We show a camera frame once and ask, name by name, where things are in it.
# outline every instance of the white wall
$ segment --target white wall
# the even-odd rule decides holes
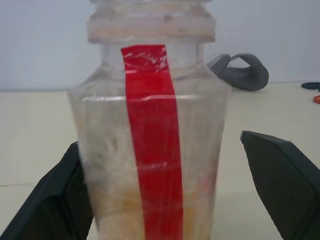
[[[220,53],[257,55],[271,82],[320,80],[319,0],[214,0]],[[82,82],[100,63],[87,43],[89,0],[2,0],[0,90],[61,90]]]

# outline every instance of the red tape strip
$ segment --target red tape strip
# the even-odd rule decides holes
[[[145,240],[183,239],[177,103],[164,45],[121,49]]]

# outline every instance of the table surface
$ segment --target table surface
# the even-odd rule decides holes
[[[320,168],[320,93],[299,84],[234,89],[219,159],[214,240],[281,240],[253,183],[242,130],[292,141]],[[0,233],[39,179],[77,140],[64,92],[0,93]],[[95,230],[88,240],[95,240]]]

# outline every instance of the gray object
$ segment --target gray object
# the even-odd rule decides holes
[[[228,67],[229,63],[237,58],[241,58],[249,66]],[[249,53],[239,53],[233,57],[229,54],[221,54],[207,65],[220,79],[238,89],[258,91],[263,89],[269,81],[268,70],[256,56]]]

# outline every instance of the jar neck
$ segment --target jar neck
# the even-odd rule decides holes
[[[124,71],[122,48],[135,44],[101,45],[102,64],[111,70]],[[203,63],[203,46],[196,43],[169,43],[165,44],[169,68],[184,69]]]

